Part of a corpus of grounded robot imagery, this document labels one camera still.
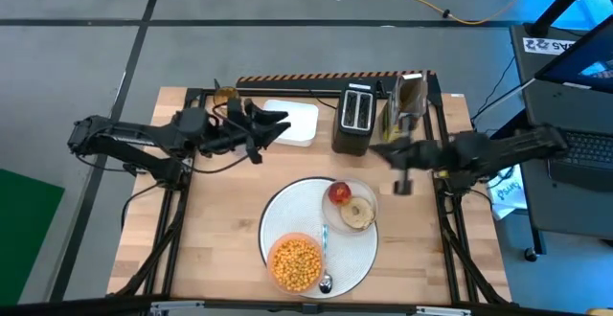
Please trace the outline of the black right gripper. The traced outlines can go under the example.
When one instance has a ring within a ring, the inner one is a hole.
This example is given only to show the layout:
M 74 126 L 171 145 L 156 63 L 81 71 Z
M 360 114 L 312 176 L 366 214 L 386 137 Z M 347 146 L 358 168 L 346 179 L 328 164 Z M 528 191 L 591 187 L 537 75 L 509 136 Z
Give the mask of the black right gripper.
M 398 169 L 399 176 L 394 182 L 394 194 L 410 195 L 413 182 L 409 178 L 409 169 L 443 169 L 443 149 L 436 140 L 415 141 L 419 119 L 408 119 L 406 131 L 398 135 L 392 143 L 370 145 L 369 150 L 383 157 L 391 169 Z

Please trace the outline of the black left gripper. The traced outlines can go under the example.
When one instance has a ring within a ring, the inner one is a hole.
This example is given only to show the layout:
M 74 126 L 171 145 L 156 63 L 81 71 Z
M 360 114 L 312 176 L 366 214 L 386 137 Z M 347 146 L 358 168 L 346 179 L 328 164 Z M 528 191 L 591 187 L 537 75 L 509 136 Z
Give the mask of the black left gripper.
M 262 163 L 257 144 L 270 145 L 291 127 L 291 123 L 282 122 L 288 117 L 286 111 L 264 110 L 249 98 L 244 101 L 230 98 L 224 107 L 225 114 L 217 113 L 222 137 L 229 140 L 231 150 L 245 145 L 246 156 L 252 164 Z

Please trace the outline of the red apple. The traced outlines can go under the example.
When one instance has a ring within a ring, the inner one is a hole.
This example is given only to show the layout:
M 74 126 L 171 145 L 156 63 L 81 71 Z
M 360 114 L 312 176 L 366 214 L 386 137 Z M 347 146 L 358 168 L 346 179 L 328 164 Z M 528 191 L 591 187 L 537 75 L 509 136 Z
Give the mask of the red apple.
M 352 199 L 352 190 L 346 182 L 334 182 L 329 186 L 329 201 L 336 206 L 344 206 Z

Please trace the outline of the toasted bagel half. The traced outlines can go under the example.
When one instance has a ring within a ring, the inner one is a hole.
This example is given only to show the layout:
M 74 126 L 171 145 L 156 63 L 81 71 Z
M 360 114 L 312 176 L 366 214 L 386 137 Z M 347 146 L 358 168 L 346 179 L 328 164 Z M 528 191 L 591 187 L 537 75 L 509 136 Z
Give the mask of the toasted bagel half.
M 372 204 L 362 197 L 353 197 L 348 203 L 341 206 L 340 214 L 345 224 L 355 230 L 368 228 L 375 219 Z

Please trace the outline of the spoon with blue handle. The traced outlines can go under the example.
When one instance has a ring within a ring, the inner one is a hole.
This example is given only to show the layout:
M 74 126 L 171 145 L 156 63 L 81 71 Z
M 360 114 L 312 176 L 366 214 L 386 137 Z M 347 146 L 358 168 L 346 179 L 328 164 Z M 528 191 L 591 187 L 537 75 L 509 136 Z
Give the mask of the spoon with blue handle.
M 333 278 L 327 271 L 327 258 L 328 258 L 328 242 L 329 242 L 329 225 L 324 224 L 322 226 L 322 254 L 323 254 L 323 276 L 318 286 L 320 292 L 323 294 L 329 294 L 333 287 Z

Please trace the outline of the white rectangular tray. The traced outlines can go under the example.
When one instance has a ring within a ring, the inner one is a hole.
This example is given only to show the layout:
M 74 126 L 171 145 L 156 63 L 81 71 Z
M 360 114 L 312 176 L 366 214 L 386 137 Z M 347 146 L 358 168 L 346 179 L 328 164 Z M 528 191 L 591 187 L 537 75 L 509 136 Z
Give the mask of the white rectangular tray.
M 284 111 L 288 116 L 284 122 L 290 123 L 276 140 L 276 144 L 309 147 L 317 132 L 319 108 L 314 104 L 289 102 L 280 100 L 267 100 L 263 106 L 267 111 Z

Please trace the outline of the black two-slot toaster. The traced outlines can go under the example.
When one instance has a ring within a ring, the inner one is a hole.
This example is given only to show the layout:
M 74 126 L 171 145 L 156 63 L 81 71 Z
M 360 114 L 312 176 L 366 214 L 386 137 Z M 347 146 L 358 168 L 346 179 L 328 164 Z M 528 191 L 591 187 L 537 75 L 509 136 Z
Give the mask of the black two-slot toaster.
M 376 91 L 371 85 L 349 83 L 336 106 L 331 148 L 340 154 L 363 156 L 375 129 Z

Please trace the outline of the white round plate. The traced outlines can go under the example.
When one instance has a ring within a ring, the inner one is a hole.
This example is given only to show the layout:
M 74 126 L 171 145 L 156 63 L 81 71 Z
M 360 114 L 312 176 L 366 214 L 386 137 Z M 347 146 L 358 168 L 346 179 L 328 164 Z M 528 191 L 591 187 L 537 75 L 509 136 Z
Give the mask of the white round plate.
M 341 218 L 341 214 L 340 214 L 340 207 L 341 206 L 336 206 L 336 205 L 332 204 L 329 201 L 329 198 L 328 198 L 329 186 L 332 183 L 337 182 L 337 181 L 346 182 L 349 185 L 349 187 L 352 190 L 352 197 L 362 197 L 364 199 L 367 199 L 372 204 L 372 206 L 373 206 L 373 208 L 375 210 L 375 219 L 374 219 L 373 223 L 368 228 L 366 228 L 364 230 L 355 230 L 355 229 L 349 227 L 348 225 L 346 225 L 345 222 L 343 221 L 343 219 Z M 358 234 L 358 233 L 361 233 L 361 232 L 365 232 L 372 225 L 375 224 L 375 220 L 376 220 L 377 213 L 378 213 L 378 205 L 377 205 L 377 199 L 376 199 L 375 193 L 364 182 L 359 181 L 359 180 L 355 180 L 355 179 L 333 180 L 325 188 L 325 191 L 323 192 L 322 203 L 321 203 L 321 211 L 322 211 L 322 217 L 323 217 L 325 223 L 328 224 L 331 229 L 333 229 L 334 231 L 336 231 L 338 233 L 343 233 L 343 234 L 347 234 L 347 235 L 353 235 L 353 234 Z

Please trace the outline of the glass of orange juice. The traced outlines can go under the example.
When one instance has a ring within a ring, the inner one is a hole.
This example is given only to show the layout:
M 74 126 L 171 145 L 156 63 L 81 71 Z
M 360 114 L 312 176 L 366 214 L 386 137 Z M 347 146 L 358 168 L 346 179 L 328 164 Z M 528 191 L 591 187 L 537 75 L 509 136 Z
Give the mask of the glass of orange juice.
M 238 89 L 231 86 L 219 87 L 213 95 L 214 106 L 223 106 L 229 100 L 239 100 L 240 95 Z

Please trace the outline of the black orange hazard stripe tape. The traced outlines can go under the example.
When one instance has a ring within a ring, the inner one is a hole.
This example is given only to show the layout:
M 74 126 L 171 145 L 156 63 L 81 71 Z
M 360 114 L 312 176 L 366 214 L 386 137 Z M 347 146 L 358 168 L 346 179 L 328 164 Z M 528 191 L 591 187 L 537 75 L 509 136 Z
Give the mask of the black orange hazard stripe tape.
M 292 74 L 292 75 L 269 75 L 269 76 L 249 76 L 240 77 L 237 83 L 258 82 L 258 81 L 284 81 L 302 79 L 364 79 L 364 78 L 390 78 L 400 75 L 423 74 L 436 76 L 433 70 L 412 70 L 412 71 L 385 71 L 385 72 L 345 72 L 345 73 L 313 73 L 313 74 Z

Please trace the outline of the white round woven placemat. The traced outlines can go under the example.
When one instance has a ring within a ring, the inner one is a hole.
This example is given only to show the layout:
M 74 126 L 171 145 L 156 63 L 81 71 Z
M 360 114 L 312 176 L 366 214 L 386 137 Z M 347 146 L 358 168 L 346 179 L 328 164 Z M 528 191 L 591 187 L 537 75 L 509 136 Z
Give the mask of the white round woven placemat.
M 332 277 L 331 292 L 323 293 L 314 285 L 301 292 L 301 297 L 330 299 L 347 294 L 364 281 L 375 264 L 376 223 L 360 230 L 345 224 L 328 199 L 328 188 L 333 183 L 329 177 L 296 180 L 275 193 L 261 214 L 259 249 L 264 262 L 280 238 L 305 235 L 320 245 L 323 228 L 329 228 L 326 268 Z

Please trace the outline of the white printed bag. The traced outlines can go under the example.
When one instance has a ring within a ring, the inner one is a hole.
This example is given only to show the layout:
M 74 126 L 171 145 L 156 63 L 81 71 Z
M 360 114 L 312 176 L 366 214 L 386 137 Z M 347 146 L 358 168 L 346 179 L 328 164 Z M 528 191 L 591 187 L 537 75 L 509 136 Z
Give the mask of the white printed bag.
M 528 209 L 521 169 L 518 167 L 513 169 L 513 174 L 507 179 L 496 176 L 488 181 L 487 189 L 496 220 L 501 220 L 516 210 Z

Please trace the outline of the white printed label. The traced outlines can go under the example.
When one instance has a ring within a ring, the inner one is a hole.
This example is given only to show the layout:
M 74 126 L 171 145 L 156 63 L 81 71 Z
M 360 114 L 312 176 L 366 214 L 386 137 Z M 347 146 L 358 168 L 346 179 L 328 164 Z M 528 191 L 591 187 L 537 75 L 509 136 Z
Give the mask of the white printed label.
M 574 40 L 550 38 L 523 37 L 523 48 L 526 53 L 558 56 L 571 48 Z

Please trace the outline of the thin black stand pole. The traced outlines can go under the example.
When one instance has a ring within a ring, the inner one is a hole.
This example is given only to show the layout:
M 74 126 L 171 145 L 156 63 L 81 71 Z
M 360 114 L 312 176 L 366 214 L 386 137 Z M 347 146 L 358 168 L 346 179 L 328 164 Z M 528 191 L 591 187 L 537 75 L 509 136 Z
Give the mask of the thin black stand pole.
M 568 10 L 577 0 L 555 0 L 534 23 L 524 23 L 523 27 L 527 35 L 544 37 L 558 18 Z

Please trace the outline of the green floor mat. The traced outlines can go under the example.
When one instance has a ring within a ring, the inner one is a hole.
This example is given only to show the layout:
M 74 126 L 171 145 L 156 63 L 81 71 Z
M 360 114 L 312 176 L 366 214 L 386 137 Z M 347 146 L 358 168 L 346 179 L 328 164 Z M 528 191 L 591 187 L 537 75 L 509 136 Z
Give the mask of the green floor mat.
M 64 189 L 0 169 L 0 306 L 15 305 Z

